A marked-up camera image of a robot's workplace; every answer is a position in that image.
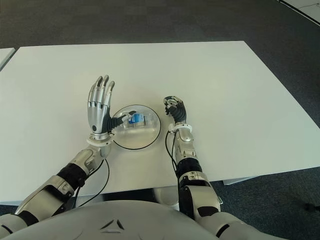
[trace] gray carpet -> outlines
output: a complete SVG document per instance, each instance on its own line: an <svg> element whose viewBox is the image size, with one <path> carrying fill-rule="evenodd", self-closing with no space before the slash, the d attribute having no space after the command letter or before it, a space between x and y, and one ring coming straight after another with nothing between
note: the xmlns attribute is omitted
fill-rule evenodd
<svg viewBox="0 0 320 240"><path fill-rule="evenodd" d="M243 40L320 127L319 39L319 26L276 0L0 2L0 48ZM320 205L319 167L213 185L222 210L257 229L292 240L320 239L320 214L302 208L304 202ZM152 201L150 194L114 193L106 200ZM0 206L0 214L14 208Z"/></svg>

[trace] black cable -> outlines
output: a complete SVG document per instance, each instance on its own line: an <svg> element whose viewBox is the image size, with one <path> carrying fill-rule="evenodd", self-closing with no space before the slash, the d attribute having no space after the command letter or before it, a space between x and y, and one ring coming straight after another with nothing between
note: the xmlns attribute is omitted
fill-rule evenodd
<svg viewBox="0 0 320 240"><path fill-rule="evenodd" d="M165 135L165 149L166 149L166 152L168 153L168 155L170 156L171 158L171 163L172 163L172 167L173 167L173 170L174 170L174 173L175 175L177 175L177 164L176 164L176 161L174 160L174 157L173 157L173 146L172 146L172 153L169 152L169 149L168 149L168 144L167 144L167 139L168 139L168 135L169 135L169 131L166 133ZM176 134L174 134L174 139L173 139L173 145L175 144L175 139L176 139Z"/></svg>
<svg viewBox="0 0 320 240"><path fill-rule="evenodd" d="M87 204L88 202L90 202L92 199L96 198L96 197L105 189L105 187L107 186L107 183L108 183L109 177L110 177L110 167L109 167L109 163L108 163L107 159L105 159L104 161L106 162L106 164L107 164L107 166L108 166L108 178L106 179L106 182L105 182L103 188L102 188L96 195L94 195L93 197L91 197L89 200L85 201L84 203L82 203L82 204L79 205L78 207L82 207L83 205L85 205L85 204Z"/></svg>
<svg viewBox="0 0 320 240"><path fill-rule="evenodd" d="M91 172L91 173L89 174L89 177L92 176L93 174L95 174L96 171L98 171L98 170L101 168L101 166L102 166L103 163L104 163L104 160L101 161L100 165L96 168L96 170L94 170L93 172ZM76 191L76 193L75 193L74 201L73 201L73 205L72 205L72 209L74 209L74 208L76 207L77 198L78 198L78 194L79 194L80 188L81 188L81 187L78 187L78 189L77 189L77 191Z"/></svg>
<svg viewBox="0 0 320 240"><path fill-rule="evenodd" d="M311 7L313 5L319 5L319 3L315 3L315 4L311 4L311 5L305 5L305 6L301 6L301 7L298 7L298 9L302 9L302 8L305 8L305 7Z"/></svg>
<svg viewBox="0 0 320 240"><path fill-rule="evenodd" d="M309 15L305 14L303 11L301 11L300 9L296 8L295 6L292 6L291 4L287 3L284 0L277 0L279 3L286 5L287 7L295 10L296 12L298 12L299 14L303 15L305 18L311 20L312 22L314 22L315 24L320 26L320 22L315 20L314 18L310 17Z"/></svg>
<svg viewBox="0 0 320 240"><path fill-rule="evenodd" d="M101 161L100 165L96 168L96 170L94 170L92 173L89 174L89 177L92 176L93 174L96 173L96 171L99 170L99 168L101 168L102 164L104 163L104 160Z"/></svg>
<svg viewBox="0 0 320 240"><path fill-rule="evenodd" d="M172 159L174 158L174 146L175 146L175 141L176 141L176 135L177 135L177 133L175 132L174 137L173 137L172 149L171 149Z"/></svg>
<svg viewBox="0 0 320 240"><path fill-rule="evenodd" d="M74 196L74 201L73 201L73 204L72 204L72 209L74 209L76 207L77 198L78 198L78 194L79 194L80 188L81 187L78 187L78 189L76 190L76 194Z"/></svg>

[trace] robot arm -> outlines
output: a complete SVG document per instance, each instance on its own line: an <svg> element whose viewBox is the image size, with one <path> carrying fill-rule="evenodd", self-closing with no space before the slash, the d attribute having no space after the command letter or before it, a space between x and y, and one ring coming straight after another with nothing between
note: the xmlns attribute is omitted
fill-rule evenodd
<svg viewBox="0 0 320 240"><path fill-rule="evenodd" d="M176 96L164 100L165 112L174 119L169 132L174 134L176 176L180 212L223 240L280 240L262 233L235 216L221 212L219 198L203 173L194 148L192 127L186 123L184 103Z"/></svg>
<svg viewBox="0 0 320 240"><path fill-rule="evenodd" d="M66 210L66 203L77 188L81 188L91 173L108 156L111 130L135 112L119 118L110 117L110 99L114 81L99 77L88 97L88 121L92 134L89 146L80 151L57 175L53 175L36 191L29 195L14 214L0 216L0 239L20 229L43 221Z"/></svg>

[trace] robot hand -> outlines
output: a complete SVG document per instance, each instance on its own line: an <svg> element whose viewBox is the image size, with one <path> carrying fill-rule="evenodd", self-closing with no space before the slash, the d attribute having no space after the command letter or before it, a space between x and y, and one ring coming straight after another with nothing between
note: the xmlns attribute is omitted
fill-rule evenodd
<svg viewBox="0 0 320 240"><path fill-rule="evenodd" d="M110 99L115 82L108 83L109 76L100 76L92 85L88 96L88 121L93 135L102 136L131 117L135 111L121 117L110 117Z"/></svg>
<svg viewBox="0 0 320 240"><path fill-rule="evenodd" d="M167 96L163 99L165 113L171 114L174 122L185 123L187 120L187 113L184 102L176 96Z"/></svg>

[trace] white table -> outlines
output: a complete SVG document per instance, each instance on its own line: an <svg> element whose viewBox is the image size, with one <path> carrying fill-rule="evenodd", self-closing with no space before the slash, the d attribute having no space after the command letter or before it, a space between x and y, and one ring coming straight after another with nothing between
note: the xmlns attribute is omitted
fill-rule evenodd
<svg viewBox="0 0 320 240"><path fill-rule="evenodd" d="M164 145L170 95L184 101L210 181L320 166L320 129L243 41L21 47L0 73L0 202L24 199L87 146L88 92L104 74L112 113L142 104L162 123L147 148L113 145L104 193L177 184Z"/></svg>
<svg viewBox="0 0 320 240"><path fill-rule="evenodd" d="M8 61L8 59L14 54L15 49L11 48L1 48L0 49L0 71Z"/></svg>
<svg viewBox="0 0 320 240"><path fill-rule="evenodd" d="M284 0L314 20L320 22L319 0Z"/></svg>

